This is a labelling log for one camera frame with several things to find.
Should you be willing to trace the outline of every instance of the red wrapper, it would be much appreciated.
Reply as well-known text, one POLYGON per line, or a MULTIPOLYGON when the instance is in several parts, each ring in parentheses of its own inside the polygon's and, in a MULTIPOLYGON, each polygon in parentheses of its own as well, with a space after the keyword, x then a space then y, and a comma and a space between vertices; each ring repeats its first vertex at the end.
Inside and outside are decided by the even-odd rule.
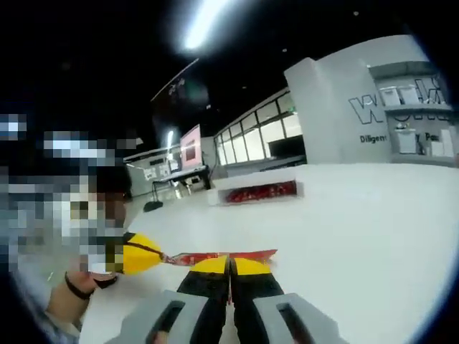
POLYGON ((164 262, 172 265, 192 267, 205 259, 228 256, 231 258, 245 258, 265 263, 271 258, 277 249, 256 252, 209 252, 209 253, 181 253, 173 257, 164 257, 164 262))
POLYGON ((273 199, 283 196, 297 196, 298 191, 295 181, 284 181, 259 186, 236 188, 226 197, 229 204, 243 203, 247 201, 259 201, 261 199, 273 199))

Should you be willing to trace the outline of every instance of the glass wall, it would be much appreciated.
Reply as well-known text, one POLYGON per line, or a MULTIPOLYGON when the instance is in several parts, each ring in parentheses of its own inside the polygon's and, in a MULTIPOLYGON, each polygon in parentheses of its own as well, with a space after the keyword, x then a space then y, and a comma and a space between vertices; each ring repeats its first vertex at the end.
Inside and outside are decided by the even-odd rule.
POLYGON ((250 113, 216 136, 220 164, 271 158, 269 142, 302 135, 289 92, 250 113))

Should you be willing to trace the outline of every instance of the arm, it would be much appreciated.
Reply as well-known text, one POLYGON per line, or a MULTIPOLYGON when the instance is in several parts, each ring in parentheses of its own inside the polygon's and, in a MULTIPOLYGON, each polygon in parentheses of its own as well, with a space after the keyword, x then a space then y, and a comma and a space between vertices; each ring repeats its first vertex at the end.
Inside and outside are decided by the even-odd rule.
MULTIPOLYGON (((79 291, 90 294, 97 287, 94 278, 97 280, 111 280, 113 275, 90 274, 88 272, 68 272, 67 277, 79 291)), ((51 291, 51 297, 46 311, 66 323, 74 323, 85 313, 89 300, 82 300, 75 295, 62 280, 51 291)))

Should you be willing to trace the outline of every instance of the person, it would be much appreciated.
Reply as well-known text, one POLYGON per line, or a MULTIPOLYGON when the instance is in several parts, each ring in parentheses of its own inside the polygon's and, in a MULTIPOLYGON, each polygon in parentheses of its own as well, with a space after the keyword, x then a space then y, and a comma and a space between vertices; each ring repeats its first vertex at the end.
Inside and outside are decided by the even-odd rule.
MULTIPOLYGON (((95 178, 92 180, 95 184, 93 191, 105 219, 112 221, 114 226, 123 228, 126 219, 123 197, 131 188, 126 167, 96 168, 95 178)), ((79 201, 77 206, 78 216, 87 217, 87 202, 79 201)), ((20 254, 16 267, 17 269, 9 272, 9 284, 16 291, 15 297, 20 300, 22 312, 32 315, 32 321, 44 333, 44 343, 77 343, 77 338, 62 331, 56 322, 77 323, 87 309, 91 294, 97 288, 109 287, 117 280, 114 273, 80 271, 80 264, 76 264, 65 273, 56 287, 51 288, 37 276, 37 266, 22 262, 20 254)))

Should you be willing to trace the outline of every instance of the paper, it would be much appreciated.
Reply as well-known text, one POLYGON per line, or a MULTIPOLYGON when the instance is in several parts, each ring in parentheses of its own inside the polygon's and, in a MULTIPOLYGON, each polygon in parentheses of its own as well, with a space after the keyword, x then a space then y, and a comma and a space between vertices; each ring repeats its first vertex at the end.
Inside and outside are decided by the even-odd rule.
POLYGON ((395 86, 381 88, 379 91, 386 106, 400 105, 400 98, 395 86))
POLYGON ((164 163, 159 166, 159 174, 161 177, 167 177, 171 172, 169 171, 169 165, 167 163, 164 163))
POLYGON ((405 104, 419 104, 419 97, 417 96, 416 86, 400 86, 399 87, 400 95, 402 96, 403 102, 405 104))
POLYGON ((443 154, 445 156, 454 156, 453 140, 451 139, 451 132, 449 129, 441 130, 442 142, 443 142, 443 154))
POLYGON ((431 142, 432 156, 444 156, 443 142, 431 142))
POLYGON ((170 160, 171 164, 171 171, 175 171, 179 169, 179 163, 176 160, 170 160))
POLYGON ((399 151, 401 154, 416 154, 416 130, 395 130, 399 138, 399 151))
POLYGON ((156 169, 154 167, 152 168, 145 168, 143 170, 143 175, 145 176, 145 179, 147 181, 150 181, 151 179, 156 178, 156 169))

